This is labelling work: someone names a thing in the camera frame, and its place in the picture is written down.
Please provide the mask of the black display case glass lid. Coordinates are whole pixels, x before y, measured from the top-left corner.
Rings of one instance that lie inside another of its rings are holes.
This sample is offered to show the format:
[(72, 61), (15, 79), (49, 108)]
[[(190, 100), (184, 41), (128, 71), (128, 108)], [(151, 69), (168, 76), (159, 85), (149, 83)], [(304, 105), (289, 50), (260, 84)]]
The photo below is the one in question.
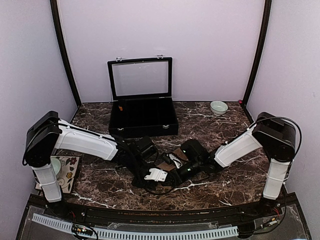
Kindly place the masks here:
[(172, 57), (112, 60), (107, 68), (112, 93), (111, 135), (129, 139), (178, 134)]

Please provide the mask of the tan brown sock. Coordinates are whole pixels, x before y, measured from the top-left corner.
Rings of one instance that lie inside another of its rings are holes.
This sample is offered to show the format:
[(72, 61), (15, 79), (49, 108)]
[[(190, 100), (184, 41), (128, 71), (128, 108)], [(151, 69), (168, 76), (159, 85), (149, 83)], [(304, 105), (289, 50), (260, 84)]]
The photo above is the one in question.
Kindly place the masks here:
[(160, 155), (160, 163), (157, 167), (165, 171), (171, 171), (173, 169), (181, 168), (187, 161), (188, 159), (183, 151), (180, 148), (177, 148), (172, 152), (163, 152)]

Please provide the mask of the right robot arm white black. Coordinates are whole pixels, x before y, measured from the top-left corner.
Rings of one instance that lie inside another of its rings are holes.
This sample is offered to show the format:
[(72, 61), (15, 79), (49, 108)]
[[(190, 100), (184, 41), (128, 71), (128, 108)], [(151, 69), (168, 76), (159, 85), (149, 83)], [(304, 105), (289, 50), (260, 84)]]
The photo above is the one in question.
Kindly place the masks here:
[(219, 173), (238, 159), (262, 149), (270, 158), (270, 164), (262, 193), (263, 200), (255, 205), (255, 213), (266, 217), (275, 208), (274, 201), (280, 195), (301, 144), (302, 131), (295, 121), (262, 112), (242, 134), (211, 152), (196, 139), (184, 142), (180, 150), (188, 161), (171, 173), (179, 185), (200, 172)]

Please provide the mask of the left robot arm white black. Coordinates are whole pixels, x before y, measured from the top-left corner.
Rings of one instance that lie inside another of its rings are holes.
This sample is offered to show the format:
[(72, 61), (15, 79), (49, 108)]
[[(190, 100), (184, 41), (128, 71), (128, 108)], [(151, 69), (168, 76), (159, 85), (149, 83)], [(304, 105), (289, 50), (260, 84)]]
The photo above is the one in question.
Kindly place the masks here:
[(26, 135), (22, 164), (32, 168), (51, 210), (60, 218), (67, 218), (70, 206), (63, 201), (62, 189), (51, 164), (53, 150), (70, 150), (106, 161), (114, 161), (133, 174), (132, 184), (157, 195), (158, 183), (175, 184), (173, 176), (147, 159), (158, 150), (145, 136), (139, 140), (125, 140), (117, 135), (93, 132), (59, 118), (56, 111), (47, 112)]

